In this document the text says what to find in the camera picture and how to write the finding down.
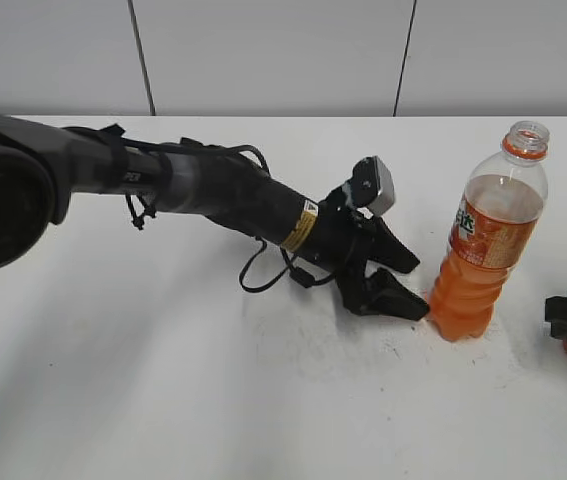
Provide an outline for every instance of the plastic bottle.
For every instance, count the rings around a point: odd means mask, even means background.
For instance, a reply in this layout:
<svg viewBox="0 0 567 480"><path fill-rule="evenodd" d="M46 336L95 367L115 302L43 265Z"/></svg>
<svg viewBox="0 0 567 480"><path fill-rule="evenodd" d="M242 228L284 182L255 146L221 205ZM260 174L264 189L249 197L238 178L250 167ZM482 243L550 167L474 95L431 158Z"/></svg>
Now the plastic bottle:
<svg viewBox="0 0 567 480"><path fill-rule="evenodd" d="M549 132L523 121L465 186L448 254L430 296L430 319L449 341L480 337L547 200L541 161Z"/></svg>

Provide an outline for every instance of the black cable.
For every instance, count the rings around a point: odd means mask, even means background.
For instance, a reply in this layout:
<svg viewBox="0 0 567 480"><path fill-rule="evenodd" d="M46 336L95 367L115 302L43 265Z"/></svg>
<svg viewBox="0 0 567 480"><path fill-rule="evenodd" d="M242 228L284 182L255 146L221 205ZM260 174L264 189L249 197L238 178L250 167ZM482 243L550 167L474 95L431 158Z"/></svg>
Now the black cable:
<svg viewBox="0 0 567 480"><path fill-rule="evenodd" d="M267 248L267 242L265 240L263 240L262 238L257 238L257 240L261 242L261 248L259 248L258 251L250 257L250 259L247 261L247 263L239 273L239 284L241 285L241 288L248 293L261 293L267 290L268 288L272 288L276 284L276 282L278 282L281 278L283 278L283 275L285 275L287 271L290 269L290 267L286 265L285 268L281 270L272 280L270 280L267 283L264 283L260 287L248 287L247 285L245 285L245 275L247 275L247 272L252 266L252 263L254 262L254 260L256 260L256 257L261 255ZM292 257L291 262L293 262L294 260L296 260L296 255Z"/></svg>

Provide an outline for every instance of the bottle label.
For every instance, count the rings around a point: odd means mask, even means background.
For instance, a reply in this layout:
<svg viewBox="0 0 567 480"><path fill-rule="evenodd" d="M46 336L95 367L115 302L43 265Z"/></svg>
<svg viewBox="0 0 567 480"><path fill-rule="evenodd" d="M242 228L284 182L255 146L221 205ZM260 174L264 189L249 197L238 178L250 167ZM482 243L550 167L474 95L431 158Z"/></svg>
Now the bottle label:
<svg viewBox="0 0 567 480"><path fill-rule="evenodd" d="M508 223L476 210L465 195L450 233L450 245L466 262L483 268L508 268L518 261L536 220Z"/></svg>

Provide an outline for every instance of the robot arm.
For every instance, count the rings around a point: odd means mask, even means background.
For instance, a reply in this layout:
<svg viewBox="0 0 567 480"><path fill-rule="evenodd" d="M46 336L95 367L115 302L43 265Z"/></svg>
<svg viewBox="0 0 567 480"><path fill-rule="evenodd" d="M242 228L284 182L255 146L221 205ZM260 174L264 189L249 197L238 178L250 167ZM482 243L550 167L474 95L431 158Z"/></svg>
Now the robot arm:
<svg viewBox="0 0 567 480"><path fill-rule="evenodd" d="M355 314L418 320L427 313L427 304L387 269L366 276L369 260L402 273L419 263L381 219L394 203L394 190L377 157L361 160L352 178L315 203L274 180L254 147L187 139L152 144L122 134L116 125L59 129L0 115L0 267L29 250L48 223L63 221L74 192L113 194L126 198L139 229L157 212L191 213L257 238L259 253L266 241L279 245L284 270L264 286L247 287L252 257L239 276L246 291L263 291L289 272L305 287L336 280L345 307ZM295 265L299 257L327 276L316 280Z"/></svg>

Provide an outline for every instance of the table surface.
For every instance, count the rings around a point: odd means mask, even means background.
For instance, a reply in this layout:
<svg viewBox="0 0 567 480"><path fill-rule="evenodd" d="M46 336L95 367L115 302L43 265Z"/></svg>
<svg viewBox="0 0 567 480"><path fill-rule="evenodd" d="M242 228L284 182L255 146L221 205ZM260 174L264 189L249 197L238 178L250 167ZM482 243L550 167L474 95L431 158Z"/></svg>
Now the table surface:
<svg viewBox="0 0 567 480"><path fill-rule="evenodd" d="M37 117L130 138L251 143L315 199L364 156L390 168L385 215L431 287L467 175L511 118ZM567 478L567 356L544 299L567 293L567 118L546 210L478 340L427 321L356 318L334 286L260 295L257 244L202 217L139 233L118 197L75 195L66 221L0 270L0 480ZM276 249L250 281L281 268Z"/></svg>

